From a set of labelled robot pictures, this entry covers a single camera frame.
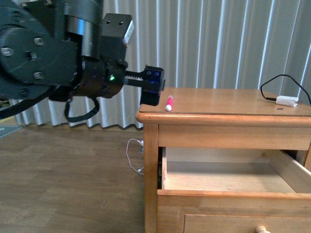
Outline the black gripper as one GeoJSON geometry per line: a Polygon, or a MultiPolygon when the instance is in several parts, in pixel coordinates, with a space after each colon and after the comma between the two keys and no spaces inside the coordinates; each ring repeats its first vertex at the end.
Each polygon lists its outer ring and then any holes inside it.
{"type": "Polygon", "coordinates": [[[164,69],[145,66],[142,72],[127,69],[128,63],[121,59],[80,57],[77,60],[77,76],[72,82],[70,96],[112,98],[120,92],[123,84],[141,87],[139,104],[157,106],[164,90],[164,69]]]}

